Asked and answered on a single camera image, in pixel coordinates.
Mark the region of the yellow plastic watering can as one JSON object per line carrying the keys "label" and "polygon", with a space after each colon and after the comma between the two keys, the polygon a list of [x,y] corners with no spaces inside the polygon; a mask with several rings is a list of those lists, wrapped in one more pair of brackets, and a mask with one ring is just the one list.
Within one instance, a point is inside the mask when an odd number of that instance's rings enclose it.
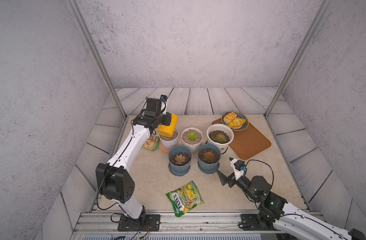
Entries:
{"label": "yellow plastic watering can", "polygon": [[176,126],[178,123],[178,116],[175,114],[171,114],[171,122],[170,125],[159,125],[157,133],[160,136],[171,138],[174,135]]}

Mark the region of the blue pot succulent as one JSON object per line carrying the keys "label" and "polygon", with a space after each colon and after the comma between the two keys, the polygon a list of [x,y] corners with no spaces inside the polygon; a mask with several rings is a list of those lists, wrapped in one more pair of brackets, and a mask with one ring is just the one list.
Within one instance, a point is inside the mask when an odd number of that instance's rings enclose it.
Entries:
{"label": "blue pot succulent", "polygon": [[220,166],[220,150],[213,144],[205,144],[198,149],[198,167],[205,174],[214,174]]}
{"label": "blue pot succulent", "polygon": [[190,169],[192,153],[185,146],[176,146],[169,152],[169,169],[174,176],[184,176]]}

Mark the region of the white ribbed pot green succulent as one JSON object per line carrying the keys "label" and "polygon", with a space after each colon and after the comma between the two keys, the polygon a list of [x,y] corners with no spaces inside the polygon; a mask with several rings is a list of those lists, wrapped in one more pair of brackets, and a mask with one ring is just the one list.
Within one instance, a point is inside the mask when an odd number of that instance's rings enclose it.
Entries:
{"label": "white ribbed pot green succulent", "polygon": [[197,152],[203,140],[202,132],[197,128],[187,128],[181,135],[183,145],[190,149],[192,153]]}

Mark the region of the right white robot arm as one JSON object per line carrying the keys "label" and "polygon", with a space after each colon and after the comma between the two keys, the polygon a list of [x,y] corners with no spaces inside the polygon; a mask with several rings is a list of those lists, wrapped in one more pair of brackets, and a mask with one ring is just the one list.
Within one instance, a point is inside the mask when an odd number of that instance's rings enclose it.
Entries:
{"label": "right white robot arm", "polygon": [[225,176],[216,171],[222,185],[238,186],[246,197],[259,203],[257,214],[242,214],[238,227],[244,231],[278,230],[290,234],[299,240],[365,240],[364,233],[357,229],[350,231],[330,225],[300,210],[281,196],[264,193],[269,184],[262,176],[249,180],[245,176],[239,179],[235,174]]}

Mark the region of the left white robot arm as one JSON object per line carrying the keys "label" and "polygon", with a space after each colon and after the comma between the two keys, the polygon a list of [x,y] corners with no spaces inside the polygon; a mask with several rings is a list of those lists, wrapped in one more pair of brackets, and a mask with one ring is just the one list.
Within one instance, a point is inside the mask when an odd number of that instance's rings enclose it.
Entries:
{"label": "left white robot arm", "polygon": [[133,196],[135,182],[131,167],[142,146],[159,125],[170,126],[172,114],[167,112],[166,95],[147,98],[146,107],[131,121],[131,130],[119,150],[106,164],[98,164],[96,176],[99,194],[115,201],[125,216],[142,223],[145,208]]}

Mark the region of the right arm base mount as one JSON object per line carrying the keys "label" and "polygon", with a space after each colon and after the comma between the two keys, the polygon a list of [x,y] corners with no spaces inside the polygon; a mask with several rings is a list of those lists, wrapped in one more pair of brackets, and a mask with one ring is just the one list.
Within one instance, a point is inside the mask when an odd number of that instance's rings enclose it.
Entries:
{"label": "right arm base mount", "polygon": [[243,231],[272,231],[276,219],[268,212],[259,211],[258,214],[241,214],[238,227]]}

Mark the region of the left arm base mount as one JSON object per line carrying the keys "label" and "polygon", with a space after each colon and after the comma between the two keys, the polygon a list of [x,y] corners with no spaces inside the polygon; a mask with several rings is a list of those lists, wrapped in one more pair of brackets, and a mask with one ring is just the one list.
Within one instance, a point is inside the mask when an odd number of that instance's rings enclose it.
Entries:
{"label": "left arm base mount", "polygon": [[121,215],[118,232],[158,232],[160,230],[161,215],[141,214],[138,219]]}

